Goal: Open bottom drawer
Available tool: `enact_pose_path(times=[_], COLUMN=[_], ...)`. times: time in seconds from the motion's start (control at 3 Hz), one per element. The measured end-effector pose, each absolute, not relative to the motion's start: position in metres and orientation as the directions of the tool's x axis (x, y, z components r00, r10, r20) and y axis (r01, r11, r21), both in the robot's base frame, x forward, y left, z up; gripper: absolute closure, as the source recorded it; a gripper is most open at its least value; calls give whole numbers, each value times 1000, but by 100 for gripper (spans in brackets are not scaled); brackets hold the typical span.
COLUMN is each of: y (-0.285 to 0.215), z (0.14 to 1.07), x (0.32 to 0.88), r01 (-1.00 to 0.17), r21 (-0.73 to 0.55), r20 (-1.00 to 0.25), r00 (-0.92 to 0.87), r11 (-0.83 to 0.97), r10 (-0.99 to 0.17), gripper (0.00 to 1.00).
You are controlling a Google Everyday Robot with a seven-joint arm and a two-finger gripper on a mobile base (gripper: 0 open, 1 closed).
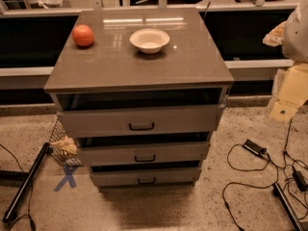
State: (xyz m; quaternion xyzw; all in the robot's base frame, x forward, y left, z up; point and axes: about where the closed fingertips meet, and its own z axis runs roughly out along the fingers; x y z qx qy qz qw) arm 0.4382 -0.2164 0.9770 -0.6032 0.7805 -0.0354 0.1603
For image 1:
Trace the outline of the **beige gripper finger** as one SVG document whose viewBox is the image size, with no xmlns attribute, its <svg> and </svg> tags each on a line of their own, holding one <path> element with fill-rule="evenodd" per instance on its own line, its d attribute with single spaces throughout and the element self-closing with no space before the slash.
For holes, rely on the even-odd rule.
<svg viewBox="0 0 308 231">
<path fill-rule="evenodd" d="M 308 64 L 295 63 L 287 70 L 278 69 L 269 102 L 269 117 L 288 122 L 308 100 Z"/>
</svg>

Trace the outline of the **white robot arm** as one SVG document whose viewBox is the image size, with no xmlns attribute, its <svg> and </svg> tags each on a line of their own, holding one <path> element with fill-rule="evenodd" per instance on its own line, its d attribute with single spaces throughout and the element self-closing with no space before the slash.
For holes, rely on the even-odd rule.
<svg viewBox="0 0 308 231">
<path fill-rule="evenodd" d="M 272 86 L 269 117 L 288 122 L 308 100 L 308 0 L 301 1 L 288 19 L 267 33 L 263 44 L 282 46 L 294 64 L 278 70 Z"/>
</svg>

